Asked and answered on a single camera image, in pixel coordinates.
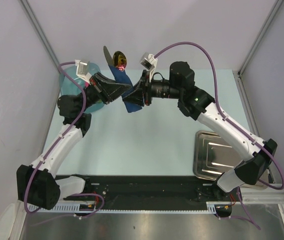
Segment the dark blue paper napkin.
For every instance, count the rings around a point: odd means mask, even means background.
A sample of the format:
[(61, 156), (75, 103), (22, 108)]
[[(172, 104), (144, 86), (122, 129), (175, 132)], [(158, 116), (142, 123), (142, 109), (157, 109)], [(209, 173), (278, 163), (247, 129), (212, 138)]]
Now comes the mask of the dark blue paper napkin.
[[(109, 65), (109, 69), (117, 83), (128, 84), (131, 87), (128, 91), (122, 94), (122, 100), (124, 100), (124, 97), (126, 97), (132, 91), (133, 84), (123, 68), (117, 68), (115, 66)], [(125, 101), (123, 101), (123, 103), (128, 113), (134, 113), (142, 109), (141, 106), (134, 103)]]

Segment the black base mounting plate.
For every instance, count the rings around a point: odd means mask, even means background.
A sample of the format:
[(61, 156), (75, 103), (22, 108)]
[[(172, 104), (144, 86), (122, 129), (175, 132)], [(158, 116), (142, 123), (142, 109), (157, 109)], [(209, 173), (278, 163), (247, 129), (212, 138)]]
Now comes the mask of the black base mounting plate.
[(68, 196), (67, 200), (93, 201), (104, 198), (110, 211), (196, 211), (207, 202), (232, 205), (238, 197), (230, 193), (214, 195), (213, 182), (195, 176), (115, 176), (83, 175), (83, 192), (88, 196)]

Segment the aluminium rail frame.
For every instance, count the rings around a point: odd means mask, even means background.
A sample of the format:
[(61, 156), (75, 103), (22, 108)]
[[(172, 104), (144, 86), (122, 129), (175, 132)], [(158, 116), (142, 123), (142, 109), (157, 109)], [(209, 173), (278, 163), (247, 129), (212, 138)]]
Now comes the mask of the aluminium rail frame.
[[(68, 152), (59, 175), (189, 177), (195, 133), (204, 126), (184, 117), (174, 100), (128, 113), (120, 100), (93, 113), (88, 135)], [(25, 218), (23, 240), (284, 240), (284, 189), (241, 190), (234, 219), (211, 214), (38, 212)]]

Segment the translucent blue plastic bin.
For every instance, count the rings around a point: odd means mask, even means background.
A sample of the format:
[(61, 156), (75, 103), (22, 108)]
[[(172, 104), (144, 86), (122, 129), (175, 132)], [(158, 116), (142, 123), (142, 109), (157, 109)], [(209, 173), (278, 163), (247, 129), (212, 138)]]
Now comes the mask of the translucent blue plastic bin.
[[(76, 70), (77, 70), (76, 65), (64, 69), (64, 71), (84, 89), (87, 86), (87, 83), (76, 75)], [(101, 70), (97, 64), (93, 62), (89, 63), (88, 72), (91, 75), (100, 71)], [(80, 89), (62, 73), (60, 73), (59, 76), (59, 84), (60, 84), (60, 95), (78, 95), (81, 93)], [(86, 114), (93, 113), (95, 111), (100, 110), (103, 107), (104, 103), (102, 101), (99, 101), (98, 103), (95, 103), (92, 106), (88, 107), (84, 111), (84, 113)]]

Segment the ornate silver table knife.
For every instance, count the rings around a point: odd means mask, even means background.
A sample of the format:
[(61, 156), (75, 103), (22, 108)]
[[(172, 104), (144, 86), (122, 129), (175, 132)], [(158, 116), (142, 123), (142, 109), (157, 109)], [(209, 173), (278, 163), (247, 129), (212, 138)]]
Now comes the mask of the ornate silver table knife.
[(109, 50), (105, 45), (103, 46), (103, 53), (104, 53), (104, 57), (105, 57), (105, 60), (107, 62), (107, 65), (113, 67), (114, 66), (113, 58), (110, 55)]

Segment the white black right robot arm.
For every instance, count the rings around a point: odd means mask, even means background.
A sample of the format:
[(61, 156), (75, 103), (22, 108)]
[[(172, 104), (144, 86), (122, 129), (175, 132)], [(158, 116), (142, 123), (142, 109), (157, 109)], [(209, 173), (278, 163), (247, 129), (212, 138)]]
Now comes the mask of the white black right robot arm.
[(239, 164), (214, 182), (212, 194), (223, 201), (234, 188), (254, 185), (260, 180), (271, 164), (277, 143), (244, 129), (218, 106), (214, 97), (195, 86), (194, 77), (195, 72), (184, 61), (170, 65), (169, 79), (154, 80), (151, 73), (144, 70), (123, 101), (144, 107), (151, 105), (153, 98), (177, 99), (178, 108), (186, 117), (199, 121), (222, 137), (240, 156)]

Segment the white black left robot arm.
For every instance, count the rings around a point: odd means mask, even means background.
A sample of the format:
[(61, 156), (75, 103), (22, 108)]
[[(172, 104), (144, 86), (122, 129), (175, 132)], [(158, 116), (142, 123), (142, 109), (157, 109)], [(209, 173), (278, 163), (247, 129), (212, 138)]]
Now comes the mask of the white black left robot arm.
[(77, 78), (85, 85), (81, 86), (72, 77), (69, 80), (79, 88), (80, 93), (64, 94), (57, 102), (60, 116), (64, 118), (60, 132), (36, 160), (17, 169), (18, 198), (28, 213), (31, 213), (29, 205), (51, 210), (66, 197), (78, 196), (86, 200), (91, 196), (92, 187), (82, 177), (73, 175), (57, 180), (57, 171), (91, 126), (92, 115), (86, 113), (86, 109), (98, 102), (109, 104), (131, 88), (129, 82), (117, 82), (100, 72), (78, 73)]

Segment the stainless steel tray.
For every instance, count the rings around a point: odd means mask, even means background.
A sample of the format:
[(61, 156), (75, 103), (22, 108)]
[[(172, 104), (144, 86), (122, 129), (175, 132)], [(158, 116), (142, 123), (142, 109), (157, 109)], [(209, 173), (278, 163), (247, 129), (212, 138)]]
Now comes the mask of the stainless steel tray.
[(263, 183), (244, 183), (235, 174), (235, 167), (252, 159), (259, 150), (249, 140), (240, 138), (232, 147), (218, 134), (200, 130), (195, 135), (193, 172), (200, 179), (217, 181), (225, 192), (238, 186), (262, 190), (266, 188)]

